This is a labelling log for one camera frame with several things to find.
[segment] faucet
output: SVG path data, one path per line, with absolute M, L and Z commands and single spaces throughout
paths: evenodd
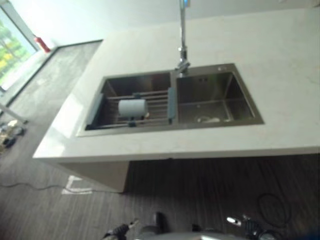
M 181 47 L 179 47 L 180 62 L 175 70 L 183 74 L 188 71 L 188 67 L 190 66 L 187 54 L 188 48 L 186 46 L 186 8 L 190 6 L 190 0 L 179 0 L 179 5 Z

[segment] fire extinguisher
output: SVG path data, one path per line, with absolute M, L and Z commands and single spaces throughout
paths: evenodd
M 45 44 L 45 42 L 41 39 L 41 37 L 38 37 L 34 35 L 34 41 L 39 45 L 39 47 L 45 52 L 49 53 L 51 50 L 50 48 Z

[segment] dark wooden floor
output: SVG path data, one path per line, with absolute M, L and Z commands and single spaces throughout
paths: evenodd
M 28 84 L 11 109 L 30 120 L 28 132 L 0 158 L 0 183 L 28 182 L 37 187 L 65 186 L 68 175 L 32 159 L 39 142 L 99 43 L 61 48 Z M 4 115 L 0 121 L 8 120 Z M 243 235 L 227 216 L 246 214 L 265 223 L 257 197 L 266 192 L 284 199 L 292 218 L 280 231 L 294 238 L 317 228 L 318 155 L 136 161 L 130 164 L 126 193 L 62 195 L 60 189 L 35 191 L 25 186 L 0 187 L 1 240 L 98 240 L 109 228 L 153 212 L 167 217 L 171 231 L 191 224 Z M 95 188 L 79 181 L 75 187 Z M 265 206 L 274 220 L 279 205 Z

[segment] black cable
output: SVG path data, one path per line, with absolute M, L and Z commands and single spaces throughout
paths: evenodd
M 268 219 L 263 211 L 263 204 L 262 201 L 267 198 L 267 197 L 271 197 L 273 199 L 275 199 L 277 202 L 280 203 L 281 209 L 282 209 L 282 213 L 283 213 L 283 222 L 281 223 L 275 223 L 273 221 L 271 221 L 270 219 Z M 280 197 L 278 197 L 277 195 L 270 193 L 270 192 L 266 192 L 263 193 L 261 195 L 258 196 L 257 200 L 257 208 L 258 208 L 258 212 L 260 213 L 261 217 L 263 218 L 263 220 L 268 223 L 269 225 L 275 227 L 275 228 L 285 228 L 287 226 L 287 224 L 290 222 L 291 218 L 292 218 L 292 209 L 290 204 L 287 204 L 287 208 L 288 211 L 286 210 L 286 205 L 284 203 L 283 200 L 280 199 Z
M 14 187 L 17 187 L 17 186 L 28 186 L 36 191 L 43 191 L 43 190 L 48 190 L 48 189 L 52 189 L 52 188 L 59 188 L 59 189 L 64 189 L 70 193 L 73 193 L 73 194 L 83 194 L 83 193 L 90 193 L 90 192 L 93 192 L 93 193 L 108 193 L 107 191 L 102 191 L 102 190 L 95 190 L 95 189 L 92 189 L 92 190 L 84 190 L 84 191 L 73 191 L 71 189 L 68 189 L 64 186 L 61 186 L 61 185 L 49 185 L 49 186 L 45 186 L 45 187 L 35 187 L 33 185 L 31 185 L 30 183 L 27 183 L 27 182 L 17 182 L 17 183 L 14 183 L 14 184 L 8 184 L 8 185 L 4 185 L 4 184 L 0 184 L 0 188 L 14 188 Z

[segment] wall baseboard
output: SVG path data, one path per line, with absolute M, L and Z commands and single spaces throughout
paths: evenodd
M 82 45 L 82 44 L 93 44 L 93 43 L 98 43 L 98 42 L 102 42 L 102 41 L 103 41 L 103 39 L 99 39 L 99 40 L 93 40 L 93 41 L 84 41 L 84 42 L 78 42 L 78 43 L 73 43 L 73 44 L 61 45 L 61 46 L 58 46 L 57 49 L 65 48 L 65 47 L 72 47 L 72 46 L 77 46 L 77 45 Z

